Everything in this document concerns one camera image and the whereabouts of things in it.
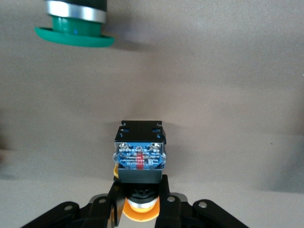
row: black square housing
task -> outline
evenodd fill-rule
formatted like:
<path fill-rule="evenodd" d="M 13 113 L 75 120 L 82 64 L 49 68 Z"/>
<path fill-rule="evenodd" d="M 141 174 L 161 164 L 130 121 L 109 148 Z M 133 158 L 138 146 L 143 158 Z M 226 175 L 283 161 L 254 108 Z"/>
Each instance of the black square housing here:
<path fill-rule="evenodd" d="M 166 144 L 166 134 L 161 124 L 161 121 L 123 120 L 115 137 L 115 142 Z"/>

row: beige wall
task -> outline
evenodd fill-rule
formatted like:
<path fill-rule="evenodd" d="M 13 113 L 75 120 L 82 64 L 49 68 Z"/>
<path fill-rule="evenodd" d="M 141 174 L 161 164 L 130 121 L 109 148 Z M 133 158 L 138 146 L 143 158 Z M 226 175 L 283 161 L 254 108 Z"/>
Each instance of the beige wall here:
<path fill-rule="evenodd" d="M 106 193 L 123 119 L 163 120 L 165 173 L 190 203 L 213 200 L 250 227 L 303 227 L 303 11 L 302 0 L 110 0 L 116 42 L 98 49 L 39 39 L 43 1 L 2 1 L 3 227 Z"/>

